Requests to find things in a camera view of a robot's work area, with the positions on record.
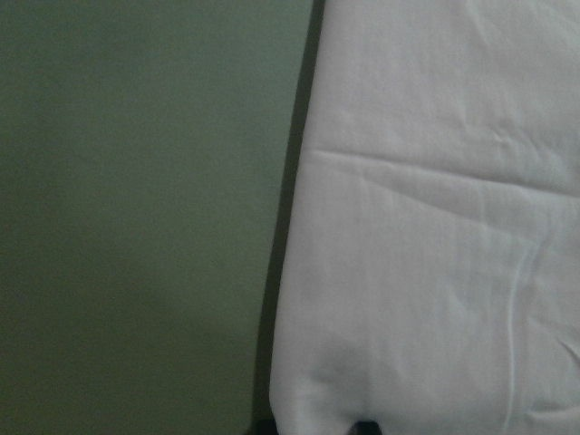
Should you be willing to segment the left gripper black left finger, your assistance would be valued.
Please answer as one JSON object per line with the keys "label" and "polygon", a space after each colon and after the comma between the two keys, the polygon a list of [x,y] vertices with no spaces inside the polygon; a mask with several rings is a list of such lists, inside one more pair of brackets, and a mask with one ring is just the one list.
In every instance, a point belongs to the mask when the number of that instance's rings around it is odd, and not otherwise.
{"label": "left gripper black left finger", "polygon": [[247,435],[277,435],[275,419],[268,418],[252,422]]}

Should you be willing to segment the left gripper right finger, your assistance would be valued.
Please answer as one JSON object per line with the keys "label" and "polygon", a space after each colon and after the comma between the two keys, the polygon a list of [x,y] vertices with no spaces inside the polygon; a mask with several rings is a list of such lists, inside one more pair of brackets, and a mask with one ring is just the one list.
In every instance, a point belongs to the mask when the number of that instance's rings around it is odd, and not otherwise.
{"label": "left gripper right finger", "polygon": [[349,435],[380,435],[380,426],[374,420],[359,420],[349,429]]}

